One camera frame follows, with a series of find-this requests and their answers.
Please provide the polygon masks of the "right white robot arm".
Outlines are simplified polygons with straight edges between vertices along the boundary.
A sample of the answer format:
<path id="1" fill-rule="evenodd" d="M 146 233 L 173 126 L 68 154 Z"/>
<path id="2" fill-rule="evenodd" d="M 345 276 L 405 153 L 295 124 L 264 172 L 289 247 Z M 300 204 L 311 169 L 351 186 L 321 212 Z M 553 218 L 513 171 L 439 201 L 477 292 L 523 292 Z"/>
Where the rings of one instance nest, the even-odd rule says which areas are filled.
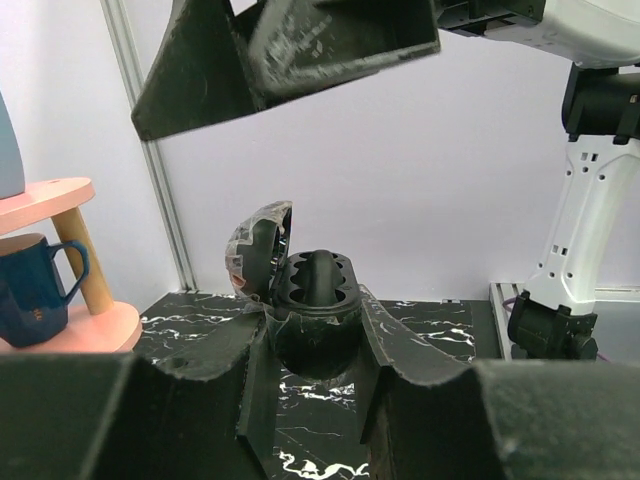
<path id="1" fill-rule="evenodd" d="M 531 358 L 593 359 L 596 278 L 639 168 L 637 2 L 176 1 L 131 119 L 150 142 L 253 115 L 436 54 L 443 31 L 572 64 L 563 191 L 508 335 Z"/>

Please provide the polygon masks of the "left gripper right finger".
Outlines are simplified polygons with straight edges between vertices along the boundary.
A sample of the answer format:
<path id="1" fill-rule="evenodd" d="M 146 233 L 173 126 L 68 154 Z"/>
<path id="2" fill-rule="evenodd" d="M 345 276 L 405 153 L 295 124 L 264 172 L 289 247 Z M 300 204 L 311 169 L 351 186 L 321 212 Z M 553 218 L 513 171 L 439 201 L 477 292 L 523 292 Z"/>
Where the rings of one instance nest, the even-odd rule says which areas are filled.
<path id="1" fill-rule="evenodd" d="M 374 479 L 635 479 L 639 370 L 462 362 L 361 293 L 357 419 Z"/>

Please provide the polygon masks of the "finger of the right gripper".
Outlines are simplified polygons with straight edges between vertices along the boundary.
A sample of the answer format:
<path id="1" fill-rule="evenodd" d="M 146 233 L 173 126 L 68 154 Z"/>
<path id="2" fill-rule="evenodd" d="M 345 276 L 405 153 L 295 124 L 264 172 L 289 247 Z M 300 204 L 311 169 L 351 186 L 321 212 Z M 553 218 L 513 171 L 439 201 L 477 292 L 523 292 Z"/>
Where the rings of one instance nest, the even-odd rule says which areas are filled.
<path id="1" fill-rule="evenodd" d="M 234 16 L 237 108 L 269 108 L 439 53 L 434 1 L 256 1 Z"/>
<path id="2" fill-rule="evenodd" d="M 161 45 L 131 120 L 144 142 L 260 111 L 248 43 L 255 2 L 236 14 L 229 1 L 174 1 Z"/>

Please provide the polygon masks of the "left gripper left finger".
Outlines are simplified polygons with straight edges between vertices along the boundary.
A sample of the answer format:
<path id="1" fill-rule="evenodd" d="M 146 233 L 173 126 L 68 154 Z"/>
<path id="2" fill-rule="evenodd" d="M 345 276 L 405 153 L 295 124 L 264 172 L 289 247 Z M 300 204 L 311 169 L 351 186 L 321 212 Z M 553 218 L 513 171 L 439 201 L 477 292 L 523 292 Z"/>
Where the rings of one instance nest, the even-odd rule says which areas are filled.
<path id="1" fill-rule="evenodd" d="M 263 479 L 246 432 L 264 317 L 162 362 L 135 353 L 1 359 L 5 479 Z"/>

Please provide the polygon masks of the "small black earbud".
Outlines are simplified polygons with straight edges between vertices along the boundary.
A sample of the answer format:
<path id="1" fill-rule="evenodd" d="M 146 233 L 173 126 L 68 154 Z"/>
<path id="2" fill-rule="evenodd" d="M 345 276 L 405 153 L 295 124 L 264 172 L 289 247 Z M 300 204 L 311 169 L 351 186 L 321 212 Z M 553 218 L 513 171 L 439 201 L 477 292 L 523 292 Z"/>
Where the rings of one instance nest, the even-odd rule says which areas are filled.
<path id="1" fill-rule="evenodd" d="M 314 251 L 308 260 L 307 302 L 314 307 L 330 307 L 337 302 L 336 286 L 341 279 L 331 252 Z"/>

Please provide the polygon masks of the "small black object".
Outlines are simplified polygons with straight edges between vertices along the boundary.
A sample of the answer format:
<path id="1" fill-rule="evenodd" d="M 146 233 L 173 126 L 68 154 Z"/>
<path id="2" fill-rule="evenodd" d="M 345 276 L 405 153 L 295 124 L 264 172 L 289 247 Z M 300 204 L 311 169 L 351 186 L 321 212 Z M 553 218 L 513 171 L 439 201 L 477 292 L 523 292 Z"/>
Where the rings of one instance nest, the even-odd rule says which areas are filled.
<path id="1" fill-rule="evenodd" d="M 342 377 L 353 363 L 362 332 L 362 300 L 351 260 L 330 250 L 341 279 L 337 302 L 307 302 L 308 260 L 316 249 L 290 251 L 293 203 L 275 201 L 241 222 L 227 242 L 225 266 L 235 293 L 265 315 L 280 362 L 312 382 Z"/>

